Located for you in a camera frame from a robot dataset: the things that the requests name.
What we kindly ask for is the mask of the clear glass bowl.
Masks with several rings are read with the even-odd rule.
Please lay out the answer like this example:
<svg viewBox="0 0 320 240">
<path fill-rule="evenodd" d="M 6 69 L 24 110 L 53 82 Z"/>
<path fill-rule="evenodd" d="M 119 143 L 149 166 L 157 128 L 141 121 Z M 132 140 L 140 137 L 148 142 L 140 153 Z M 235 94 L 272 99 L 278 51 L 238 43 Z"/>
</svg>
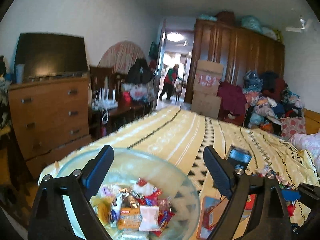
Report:
<svg viewBox="0 0 320 240">
<path fill-rule="evenodd" d="M 114 161 L 90 210 L 112 239 L 190 239 L 200 199 L 190 179 L 171 163 L 113 148 Z"/>
</svg>

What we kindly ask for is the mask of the white ceiling fan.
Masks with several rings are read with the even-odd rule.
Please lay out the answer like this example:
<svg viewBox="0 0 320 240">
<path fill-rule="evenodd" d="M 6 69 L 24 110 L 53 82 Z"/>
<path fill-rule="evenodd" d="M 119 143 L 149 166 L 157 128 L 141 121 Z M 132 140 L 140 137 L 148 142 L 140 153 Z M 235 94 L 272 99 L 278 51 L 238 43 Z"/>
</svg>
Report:
<svg viewBox="0 0 320 240">
<path fill-rule="evenodd" d="M 298 19 L 292 25 L 285 27 L 285 31 L 292 33 L 305 33 L 311 27 L 312 23 L 313 19 L 298 15 Z"/>
</svg>

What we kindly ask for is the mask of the white wifi router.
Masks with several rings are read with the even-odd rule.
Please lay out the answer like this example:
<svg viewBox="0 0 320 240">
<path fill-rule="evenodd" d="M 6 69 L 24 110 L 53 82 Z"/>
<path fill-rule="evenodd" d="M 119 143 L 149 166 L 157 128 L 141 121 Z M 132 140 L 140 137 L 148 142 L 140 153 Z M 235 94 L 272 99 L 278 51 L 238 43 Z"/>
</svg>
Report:
<svg viewBox="0 0 320 240">
<path fill-rule="evenodd" d="M 112 90 L 112 98 L 109 98 L 109 89 L 100 88 L 95 90 L 92 95 L 91 109 L 94 111 L 111 110 L 118 107 L 116 102 L 116 90 Z"/>
</svg>

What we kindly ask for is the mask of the black and blue box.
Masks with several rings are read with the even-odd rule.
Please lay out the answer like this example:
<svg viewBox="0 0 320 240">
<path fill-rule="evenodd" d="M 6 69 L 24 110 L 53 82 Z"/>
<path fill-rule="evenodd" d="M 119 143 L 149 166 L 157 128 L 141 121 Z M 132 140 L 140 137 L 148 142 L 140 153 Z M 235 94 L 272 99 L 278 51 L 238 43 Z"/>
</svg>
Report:
<svg viewBox="0 0 320 240">
<path fill-rule="evenodd" d="M 235 170 L 246 171 L 250 161 L 252 159 L 248 150 L 231 145 L 226 160 L 232 165 Z"/>
</svg>

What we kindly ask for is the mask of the pink floral quilt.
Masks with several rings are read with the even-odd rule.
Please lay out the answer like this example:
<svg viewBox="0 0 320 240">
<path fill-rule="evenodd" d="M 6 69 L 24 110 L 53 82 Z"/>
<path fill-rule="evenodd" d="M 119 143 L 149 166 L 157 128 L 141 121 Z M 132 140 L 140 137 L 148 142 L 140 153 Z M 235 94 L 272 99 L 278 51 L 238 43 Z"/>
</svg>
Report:
<svg viewBox="0 0 320 240">
<path fill-rule="evenodd" d="M 308 150 L 315 161 L 315 165 L 319 167 L 320 133 L 295 134 L 289 139 L 289 142 L 298 150 Z"/>
</svg>

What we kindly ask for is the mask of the red and orange snack box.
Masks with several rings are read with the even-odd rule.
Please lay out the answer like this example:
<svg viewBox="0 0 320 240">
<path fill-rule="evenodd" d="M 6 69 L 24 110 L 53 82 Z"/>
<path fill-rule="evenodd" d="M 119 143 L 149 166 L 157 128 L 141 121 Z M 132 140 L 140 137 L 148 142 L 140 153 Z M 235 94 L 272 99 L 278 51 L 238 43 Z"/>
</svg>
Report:
<svg viewBox="0 0 320 240">
<path fill-rule="evenodd" d="M 250 194 L 242 213 L 240 222 L 249 218 L 253 209 L 256 195 Z M 207 239 L 210 233 L 215 229 L 222 213 L 224 212 L 229 200 L 226 197 L 216 199 L 204 197 L 200 214 L 200 223 L 197 230 L 197 239 Z"/>
</svg>

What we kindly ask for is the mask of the striped round folded table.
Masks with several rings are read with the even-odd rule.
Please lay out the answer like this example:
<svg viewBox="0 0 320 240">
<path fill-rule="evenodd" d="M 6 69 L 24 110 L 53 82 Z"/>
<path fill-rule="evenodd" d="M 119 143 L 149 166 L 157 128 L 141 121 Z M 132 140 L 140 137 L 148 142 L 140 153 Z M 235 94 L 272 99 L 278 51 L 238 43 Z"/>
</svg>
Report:
<svg viewBox="0 0 320 240">
<path fill-rule="evenodd" d="M 122 41 L 108 48 L 99 61 L 98 67 L 112 68 L 113 73 L 127 74 L 136 59 L 145 59 L 140 46 L 131 41 Z"/>
</svg>

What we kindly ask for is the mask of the wooden chest of drawers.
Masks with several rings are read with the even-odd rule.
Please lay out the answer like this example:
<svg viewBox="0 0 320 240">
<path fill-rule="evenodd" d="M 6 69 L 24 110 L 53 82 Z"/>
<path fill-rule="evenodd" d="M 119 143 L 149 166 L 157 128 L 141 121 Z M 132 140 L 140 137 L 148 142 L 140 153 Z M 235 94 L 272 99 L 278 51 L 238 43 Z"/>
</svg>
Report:
<svg viewBox="0 0 320 240">
<path fill-rule="evenodd" d="M 11 85 L 9 107 L 13 129 L 34 179 L 49 164 L 89 144 L 86 77 Z"/>
</svg>

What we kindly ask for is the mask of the brown wooden wardrobe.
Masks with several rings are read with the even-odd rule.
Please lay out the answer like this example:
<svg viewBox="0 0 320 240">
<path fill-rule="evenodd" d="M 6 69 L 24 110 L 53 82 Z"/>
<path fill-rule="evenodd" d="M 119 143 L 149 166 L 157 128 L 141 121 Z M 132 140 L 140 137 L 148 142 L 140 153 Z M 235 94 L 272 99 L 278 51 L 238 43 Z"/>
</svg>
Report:
<svg viewBox="0 0 320 240">
<path fill-rule="evenodd" d="M 284 75 L 285 46 L 254 31 L 222 22 L 196 20 L 191 64 L 184 101 L 191 103 L 199 60 L 224 66 L 222 80 L 243 85 L 248 71 L 258 74 L 273 71 Z"/>
</svg>

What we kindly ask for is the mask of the black flat television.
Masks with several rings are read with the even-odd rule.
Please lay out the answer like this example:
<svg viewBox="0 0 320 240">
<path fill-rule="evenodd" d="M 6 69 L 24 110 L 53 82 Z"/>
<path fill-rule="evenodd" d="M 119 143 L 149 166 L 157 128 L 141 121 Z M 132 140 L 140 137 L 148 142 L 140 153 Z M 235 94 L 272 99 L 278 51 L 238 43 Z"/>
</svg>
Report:
<svg viewBox="0 0 320 240">
<path fill-rule="evenodd" d="M 87 71 L 83 37 L 55 33 L 20 34 L 14 62 L 17 81 L 79 75 Z"/>
</svg>

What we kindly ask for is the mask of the person in red top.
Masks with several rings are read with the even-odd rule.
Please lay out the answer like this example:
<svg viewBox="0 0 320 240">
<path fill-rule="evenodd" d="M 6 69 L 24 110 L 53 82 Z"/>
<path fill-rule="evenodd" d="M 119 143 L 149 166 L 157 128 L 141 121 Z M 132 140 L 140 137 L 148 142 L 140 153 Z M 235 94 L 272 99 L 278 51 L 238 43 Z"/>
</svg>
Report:
<svg viewBox="0 0 320 240">
<path fill-rule="evenodd" d="M 167 94 L 166 100 L 169 101 L 173 91 L 174 91 L 174 85 L 176 80 L 178 79 L 178 69 L 179 64 L 175 64 L 173 68 L 170 68 L 164 78 L 164 85 L 163 89 L 161 91 L 161 94 L 159 96 L 159 100 L 163 100 L 163 95 Z"/>
</svg>

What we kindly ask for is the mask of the yellow patterned bed cover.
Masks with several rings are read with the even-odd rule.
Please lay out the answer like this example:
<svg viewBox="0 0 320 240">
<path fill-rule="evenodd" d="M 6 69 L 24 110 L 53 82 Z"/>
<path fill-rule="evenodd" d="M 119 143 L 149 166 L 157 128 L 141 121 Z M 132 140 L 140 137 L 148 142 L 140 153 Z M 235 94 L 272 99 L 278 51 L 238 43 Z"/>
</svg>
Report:
<svg viewBox="0 0 320 240">
<path fill-rule="evenodd" d="M 182 170 L 200 197 L 218 197 L 213 179 L 204 165 L 203 149 L 211 145 L 221 157 L 230 146 L 248 150 L 252 155 L 247 173 L 263 168 L 278 172 L 293 187 L 300 183 L 319 185 L 314 160 L 307 150 L 260 129 L 248 129 L 194 112 L 168 106 L 129 123 L 60 161 L 48 165 L 42 175 L 57 176 L 67 161 L 104 145 L 142 151 L 165 159 Z"/>
</svg>

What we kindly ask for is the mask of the pile of clothes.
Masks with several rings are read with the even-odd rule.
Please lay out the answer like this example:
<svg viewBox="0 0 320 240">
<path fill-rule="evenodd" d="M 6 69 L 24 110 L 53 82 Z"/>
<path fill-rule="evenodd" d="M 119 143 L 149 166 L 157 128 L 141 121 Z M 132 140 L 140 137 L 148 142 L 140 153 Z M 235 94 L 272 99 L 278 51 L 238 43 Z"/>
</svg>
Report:
<svg viewBox="0 0 320 240">
<path fill-rule="evenodd" d="M 259 128 L 284 139 L 306 134 L 304 102 L 275 72 L 259 75 L 249 71 L 243 87 L 221 82 L 217 96 L 221 99 L 218 119 L 222 121 Z"/>
</svg>

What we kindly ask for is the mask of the stacked cardboard boxes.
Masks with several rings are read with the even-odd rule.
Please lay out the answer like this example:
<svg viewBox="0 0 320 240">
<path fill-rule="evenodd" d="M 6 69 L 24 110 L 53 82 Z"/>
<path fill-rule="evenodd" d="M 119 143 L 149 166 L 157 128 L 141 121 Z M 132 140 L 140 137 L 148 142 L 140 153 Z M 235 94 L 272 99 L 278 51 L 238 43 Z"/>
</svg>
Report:
<svg viewBox="0 0 320 240">
<path fill-rule="evenodd" d="M 193 86 L 191 111 L 217 119 L 221 98 L 217 96 L 224 66 L 211 61 L 199 60 Z"/>
</svg>

